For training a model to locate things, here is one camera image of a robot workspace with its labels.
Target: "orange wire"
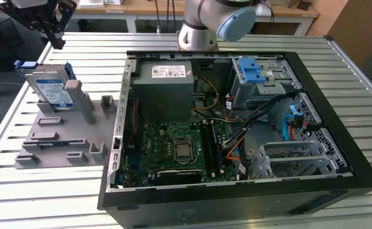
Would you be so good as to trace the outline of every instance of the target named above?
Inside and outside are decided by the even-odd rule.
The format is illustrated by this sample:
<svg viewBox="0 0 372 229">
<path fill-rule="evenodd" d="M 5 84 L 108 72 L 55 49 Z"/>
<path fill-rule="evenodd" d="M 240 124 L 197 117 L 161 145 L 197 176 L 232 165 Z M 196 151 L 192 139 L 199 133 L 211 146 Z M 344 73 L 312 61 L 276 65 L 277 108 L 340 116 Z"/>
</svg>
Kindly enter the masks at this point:
<svg viewBox="0 0 372 229">
<path fill-rule="evenodd" d="M 289 126 L 289 138 L 291 138 L 291 141 L 293 141 L 293 128 L 292 128 L 292 126 Z"/>
<path fill-rule="evenodd" d="M 239 144 L 240 144 L 240 142 L 243 141 L 243 139 L 245 138 L 245 135 L 240 138 L 240 140 L 237 141 L 236 145 L 232 147 L 229 153 L 227 154 L 227 156 L 225 156 L 225 159 L 227 159 L 227 160 L 228 160 L 228 159 L 231 159 L 231 160 L 240 160 L 237 157 L 231 157 L 229 155 L 231 155 L 232 151 L 236 149 L 236 147 L 239 146 Z"/>
<path fill-rule="evenodd" d="M 227 110 L 225 119 L 229 120 L 229 121 L 236 121 L 235 118 L 229 118 L 229 110 Z"/>
</svg>

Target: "wooden table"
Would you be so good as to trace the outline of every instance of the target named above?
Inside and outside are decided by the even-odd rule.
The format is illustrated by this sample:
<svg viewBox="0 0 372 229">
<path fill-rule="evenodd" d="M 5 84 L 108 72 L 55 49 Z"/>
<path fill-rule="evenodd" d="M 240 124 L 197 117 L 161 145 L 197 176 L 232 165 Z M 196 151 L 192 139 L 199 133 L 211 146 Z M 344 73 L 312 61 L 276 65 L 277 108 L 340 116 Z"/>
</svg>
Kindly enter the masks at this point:
<svg viewBox="0 0 372 229">
<path fill-rule="evenodd" d="M 167 1 L 157 0 L 159 14 L 161 20 L 165 20 L 167 15 Z M 272 6 L 276 23 L 297 23 L 300 24 L 295 35 L 305 35 L 313 19 L 319 17 L 319 12 L 311 6 L 308 11 L 285 6 Z M 176 20 L 183 20 L 184 3 L 175 0 Z M 123 5 L 105 5 L 103 8 L 77 9 L 73 19 L 124 19 L 127 20 L 128 32 L 136 32 L 136 20 L 156 20 L 155 1 L 151 0 L 125 0 Z M 269 16 L 257 16 L 257 22 L 269 22 Z"/>
</svg>

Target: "floor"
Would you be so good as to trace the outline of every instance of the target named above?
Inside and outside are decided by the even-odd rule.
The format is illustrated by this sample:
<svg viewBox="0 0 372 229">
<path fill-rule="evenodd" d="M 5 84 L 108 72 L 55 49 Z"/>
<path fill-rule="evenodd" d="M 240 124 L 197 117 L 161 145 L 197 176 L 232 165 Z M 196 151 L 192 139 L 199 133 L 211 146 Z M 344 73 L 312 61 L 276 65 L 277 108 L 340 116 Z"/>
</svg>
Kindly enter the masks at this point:
<svg viewBox="0 0 372 229">
<path fill-rule="evenodd" d="M 127 32 L 127 24 L 123 20 L 116 20 L 111 24 L 109 20 L 88 20 L 89 24 L 83 21 L 79 23 L 77 20 L 72 20 L 67 31 L 77 32 L 81 30 L 93 31 L 93 32 Z M 141 20 L 136 21 L 137 31 L 139 32 L 156 32 L 156 21 Z M 181 22 L 177 21 L 176 29 L 180 29 Z M 20 36 L 24 39 L 24 43 L 17 47 L 16 52 L 21 60 L 32 61 L 36 60 L 40 56 L 40 53 L 44 49 L 44 43 L 40 40 L 39 33 L 29 31 L 21 26 L 16 26 Z M 161 22 L 161 31 L 163 32 L 175 32 L 173 22 L 171 21 L 167 25 L 165 21 Z M 372 81 L 372 56 L 364 63 L 361 67 L 362 72 Z M 23 79 L 15 71 L 0 73 L 0 83 L 12 83 L 12 84 L 0 84 L 0 122 L 8 111 L 8 108 L 12 104 L 12 101 L 16 97 L 23 83 Z"/>
</svg>

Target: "cable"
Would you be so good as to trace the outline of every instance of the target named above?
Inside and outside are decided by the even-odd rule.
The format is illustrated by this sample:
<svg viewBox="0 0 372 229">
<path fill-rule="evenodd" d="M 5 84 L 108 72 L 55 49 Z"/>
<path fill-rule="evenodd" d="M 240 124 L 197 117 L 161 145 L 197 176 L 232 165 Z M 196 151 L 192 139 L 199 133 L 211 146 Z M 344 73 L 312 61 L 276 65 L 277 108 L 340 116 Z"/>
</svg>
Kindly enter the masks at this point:
<svg viewBox="0 0 372 229">
<path fill-rule="evenodd" d="M 157 17 L 157 29 L 156 29 L 156 33 L 160 33 L 160 19 L 159 19 L 157 0 L 155 0 L 155 7 L 156 7 L 156 17 Z"/>
<path fill-rule="evenodd" d="M 269 5 L 267 5 L 263 1 L 260 1 L 260 3 L 267 6 L 271 10 L 271 20 L 269 20 L 269 28 L 268 28 L 268 32 L 267 34 L 269 33 L 269 30 L 271 30 L 271 27 L 272 27 L 272 23 L 275 23 L 275 15 L 273 15 L 273 10 L 272 10 L 272 7 Z"/>
<path fill-rule="evenodd" d="M 132 133 L 131 133 L 131 137 L 129 137 L 129 141 L 127 143 L 127 148 L 125 149 L 128 149 L 132 138 L 133 138 L 133 135 L 135 135 L 135 99 L 133 99 L 133 102 L 132 102 L 132 106 L 133 106 L 133 109 L 132 109 Z"/>
<path fill-rule="evenodd" d="M 227 154 L 227 156 L 225 156 L 225 159 L 227 159 L 227 160 L 240 160 L 240 158 L 237 158 L 237 157 L 231 157 L 229 155 L 231 155 L 232 151 L 236 149 L 236 147 L 239 146 L 239 144 L 240 144 L 240 142 L 243 141 L 243 139 L 245 138 L 245 135 L 240 138 L 240 140 L 237 141 L 236 145 L 232 147 L 229 153 Z"/>
<path fill-rule="evenodd" d="M 229 121 L 229 120 L 225 120 L 225 119 L 221 119 L 221 118 L 211 118 L 211 117 L 205 116 L 204 114 L 201 114 L 199 111 L 193 111 L 193 112 L 195 112 L 195 114 L 197 114 L 204 119 L 213 119 L 213 120 L 219 120 L 221 122 L 233 123 L 233 121 Z"/>
<path fill-rule="evenodd" d="M 15 84 L 15 85 L 23 85 L 23 83 L 0 83 L 0 84 Z"/>
<path fill-rule="evenodd" d="M 287 114 L 283 117 L 283 134 L 284 134 L 285 141 L 291 141 L 289 132 L 288 132 L 288 124 L 287 124 L 288 118 L 295 118 L 295 116 L 292 114 Z"/>
<path fill-rule="evenodd" d="M 204 105 L 204 106 L 208 106 L 208 105 L 207 105 L 207 101 L 205 101 L 205 99 L 203 100 L 203 105 Z M 217 115 L 216 115 L 216 113 L 213 112 L 213 110 L 212 110 L 212 109 L 208 109 L 207 111 L 209 111 L 209 112 L 212 113 L 213 118 L 217 118 Z"/>
<path fill-rule="evenodd" d="M 165 28 L 165 32 L 168 32 L 168 27 L 169 27 L 169 0 L 167 2 L 167 28 Z"/>
<path fill-rule="evenodd" d="M 243 128 L 243 131 L 235 137 L 232 137 L 229 140 L 227 140 L 224 145 L 228 145 L 231 142 L 233 142 L 236 139 L 239 139 L 239 137 L 248 131 L 249 127 L 251 127 L 251 125 L 247 128 Z"/>
<path fill-rule="evenodd" d="M 229 121 L 236 121 L 235 118 L 229 118 L 229 110 L 227 110 L 225 119 L 229 120 Z"/>
<path fill-rule="evenodd" d="M 289 138 L 291 138 L 291 141 L 293 141 L 293 128 L 292 128 L 292 125 L 289 126 Z"/>
<path fill-rule="evenodd" d="M 213 86 L 213 84 L 212 84 L 204 77 L 199 76 L 199 79 L 203 79 L 203 80 L 209 84 L 209 86 L 212 87 L 212 89 L 215 90 L 215 92 L 216 92 L 216 100 L 215 100 L 215 103 L 213 103 L 211 106 L 208 106 L 208 107 L 196 107 L 196 108 L 192 108 L 192 111 L 204 111 L 204 110 L 208 110 L 208 109 L 211 109 L 212 107 L 215 107 L 215 106 L 217 105 L 217 102 L 219 102 L 219 92 L 217 92 L 217 90 L 216 90 L 216 87 Z"/>
<path fill-rule="evenodd" d="M 248 118 L 245 119 L 243 125 L 241 125 L 241 128 L 240 128 L 240 131 L 239 133 L 236 134 L 235 137 L 232 137 L 227 142 L 225 144 L 229 144 L 231 142 L 233 142 L 237 137 L 248 130 L 248 128 L 251 127 L 251 122 L 257 120 L 260 117 L 263 117 L 268 112 L 269 110 L 272 109 L 273 107 L 273 104 L 276 102 L 279 102 L 280 100 L 283 99 L 287 99 L 287 98 L 292 98 L 295 96 L 297 96 L 299 93 L 301 93 L 303 90 L 295 90 L 292 92 L 288 92 L 287 94 L 283 94 L 283 95 L 277 95 L 275 96 L 271 100 L 268 100 L 253 112 L 252 114 L 248 116 Z"/>
<path fill-rule="evenodd" d="M 175 26 L 175 32 L 176 32 L 176 14 L 175 14 L 175 1 L 173 0 L 172 0 L 172 11 L 173 11 L 173 26 Z"/>
</svg>

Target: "metal slatted table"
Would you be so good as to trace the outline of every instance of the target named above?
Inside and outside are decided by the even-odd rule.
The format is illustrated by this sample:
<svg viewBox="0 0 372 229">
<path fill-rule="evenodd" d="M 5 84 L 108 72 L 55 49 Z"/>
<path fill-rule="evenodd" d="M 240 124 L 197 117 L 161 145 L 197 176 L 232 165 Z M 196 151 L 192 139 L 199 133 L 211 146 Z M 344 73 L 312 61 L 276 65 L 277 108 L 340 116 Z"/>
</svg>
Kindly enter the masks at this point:
<svg viewBox="0 0 372 229">
<path fill-rule="evenodd" d="M 175 34 L 65 33 L 63 50 L 48 45 L 41 63 L 73 66 L 92 99 L 119 99 L 127 50 L 176 50 Z M 372 164 L 372 83 L 335 42 L 321 37 L 248 35 L 219 41 L 220 50 L 297 52 Z M 13 169 L 15 157 L 39 108 L 25 83 L 0 124 L 0 229 L 120 228 L 96 209 L 101 166 Z M 348 198 L 312 215 L 204 224 L 215 228 L 370 228 L 372 192 Z"/>
</svg>

